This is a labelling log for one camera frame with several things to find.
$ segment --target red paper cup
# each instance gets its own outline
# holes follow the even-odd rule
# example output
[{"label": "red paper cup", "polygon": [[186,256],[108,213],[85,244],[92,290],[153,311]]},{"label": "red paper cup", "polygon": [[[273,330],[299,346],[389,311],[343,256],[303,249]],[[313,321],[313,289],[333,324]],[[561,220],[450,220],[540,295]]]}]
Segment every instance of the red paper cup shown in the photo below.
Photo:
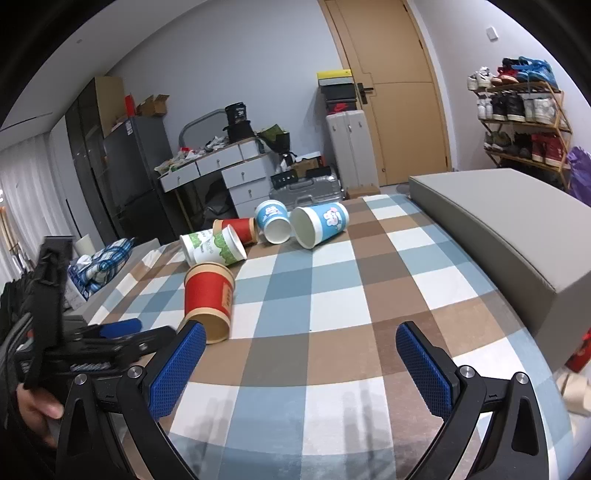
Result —
[{"label": "red paper cup", "polygon": [[219,233],[223,228],[232,225],[242,245],[250,245],[258,242],[258,234],[254,218],[229,218],[227,220],[214,220],[213,234]]},{"label": "red paper cup", "polygon": [[218,343],[230,335],[230,316],[234,297],[234,277],[226,267],[217,263],[202,263],[192,267],[184,278],[185,317],[203,325],[207,343]]}]

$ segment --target paper cup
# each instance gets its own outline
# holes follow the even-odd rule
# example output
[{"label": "paper cup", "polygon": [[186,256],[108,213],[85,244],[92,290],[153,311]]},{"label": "paper cup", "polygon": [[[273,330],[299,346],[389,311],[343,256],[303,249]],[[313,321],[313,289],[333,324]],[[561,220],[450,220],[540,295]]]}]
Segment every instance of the paper cup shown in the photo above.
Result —
[{"label": "paper cup", "polygon": [[234,277],[223,265],[203,263],[192,267],[184,278],[185,316],[203,325],[207,343],[218,343],[230,335],[230,316],[234,297]]},{"label": "paper cup", "polygon": [[298,207],[291,212],[290,222],[300,245],[314,248],[347,228],[349,212],[341,203]]},{"label": "paper cup", "polygon": [[213,233],[219,233],[228,225],[232,225],[242,245],[250,245],[258,242],[254,218],[230,218],[227,220],[214,220]]},{"label": "paper cup", "polygon": [[195,265],[215,262],[222,265],[232,265],[240,260],[246,260],[246,251],[232,225],[216,235],[212,235],[193,250]]},{"label": "paper cup", "polygon": [[185,255],[185,260],[187,263],[192,267],[195,264],[195,259],[193,257],[193,251],[201,246],[201,244],[209,239],[213,235],[213,230],[203,230],[201,232],[190,233],[188,235],[181,235],[179,240],[181,241],[181,246],[183,247],[183,253]]},{"label": "paper cup", "polygon": [[277,200],[266,200],[255,210],[255,218],[265,238],[272,244],[287,242],[291,235],[291,225],[287,208]]}]

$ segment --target metal screw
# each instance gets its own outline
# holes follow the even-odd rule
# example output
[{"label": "metal screw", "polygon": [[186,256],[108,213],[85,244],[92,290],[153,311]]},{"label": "metal screw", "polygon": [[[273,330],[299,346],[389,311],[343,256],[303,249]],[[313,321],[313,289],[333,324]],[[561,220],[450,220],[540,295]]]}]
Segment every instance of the metal screw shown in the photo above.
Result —
[{"label": "metal screw", "polygon": [[466,378],[472,378],[474,375],[476,375],[476,372],[472,367],[464,365],[463,367],[460,367],[460,375]]},{"label": "metal screw", "polygon": [[517,372],[517,375],[515,375],[515,379],[520,383],[525,385],[527,382],[530,381],[530,378],[523,372]]},{"label": "metal screw", "polygon": [[144,369],[139,365],[134,365],[129,370],[127,370],[127,376],[130,378],[138,378],[143,371]]},{"label": "metal screw", "polygon": [[86,374],[78,374],[78,375],[76,375],[76,378],[74,379],[74,383],[76,385],[84,385],[87,378],[88,377],[86,376]]}]

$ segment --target shoe rack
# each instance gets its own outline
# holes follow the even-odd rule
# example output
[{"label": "shoe rack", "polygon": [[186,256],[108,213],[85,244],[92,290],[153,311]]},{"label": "shoe rack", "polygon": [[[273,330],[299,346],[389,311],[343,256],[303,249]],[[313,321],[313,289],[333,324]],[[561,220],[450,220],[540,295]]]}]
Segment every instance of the shoe rack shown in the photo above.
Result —
[{"label": "shoe rack", "polygon": [[556,119],[552,125],[548,124],[540,124],[537,122],[515,122],[512,120],[480,120],[482,125],[488,130],[491,134],[492,130],[490,125],[498,124],[498,128],[496,129],[497,132],[502,131],[503,127],[506,125],[510,125],[512,127],[519,126],[519,127],[536,127],[541,130],[551,131],[558,135],[560,141],[563,146],[563,155],[561,159],[560,166],[555,167],[553,165],[549,165],[545,162],[538,162],[534,160],[529,160],[527,158],[522,157],[514,157],[513,155],[508,155],[502,152],[492,151],[485,149],[486,154],[490,157],[490,159],[495,163],[497,167],[500,166],[499,161],[496,158],[506,158],[507,160],[514,160],[520,163],[524,163],[526,165],[541,168],[543,170],[552,171],[558,173],[560,179],[564,185],[565,189],[569,188],[570,185],[570,175],[565,176],[565,173],[570,173],[570,166],[566,163],[566,155],[570,150],[570,143],[572,139],[572,129],[570,126],[569,119],[567,118],[566,114],[563,110],[563,102],[564,102],[564,92],[561,90],[557,90],[550,86],[547,82],[524,82],[524,83],[514,83],[508,85],[499,85],[495,87],[488,87],[486,89],[478,89],[474,90],[474,93],[477,96],[482,96],[483,93],[549,93],[551,97],[556,102]]}]

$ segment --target white sneaker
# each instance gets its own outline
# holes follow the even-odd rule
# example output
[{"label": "white sneaker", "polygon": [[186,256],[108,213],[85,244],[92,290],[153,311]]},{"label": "white sneaker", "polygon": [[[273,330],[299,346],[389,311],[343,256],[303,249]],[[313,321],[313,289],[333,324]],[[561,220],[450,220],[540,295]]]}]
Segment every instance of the white sneaker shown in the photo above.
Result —
[{"label": "white sneaker", "polygon": [[539,124],[554,125],[556,120],[556,103],[552,98],[534,99],[535,121]]},{"label": "white sneaker", "polygon": [[486,120],[486,101],[484,98],[478,99],[478,118],[480,120]]},{"label": "white sneaker", "polygon": [[476,72],[476,83],[479,88],[487,88],[492,85],[492,73],[488,67],[482,67]]},{"label": "white sneaker", "polygon": [[476,72],[468,77],[468,90],[472,92],[478,90],[478,81],[476,80]]},{"label": "white sneaker", "polygon": [[525,108],[525,121],[535,122],[535,107],[533,99],[524,99],[523,106]]},{"label": "white sneaker", "polygon": [[485,105],[485,109],[486,109],[486,119],[487,120],[492,120],[492,102],[491,102],[491,99],[485,98],[484,99],[484,105]]}]

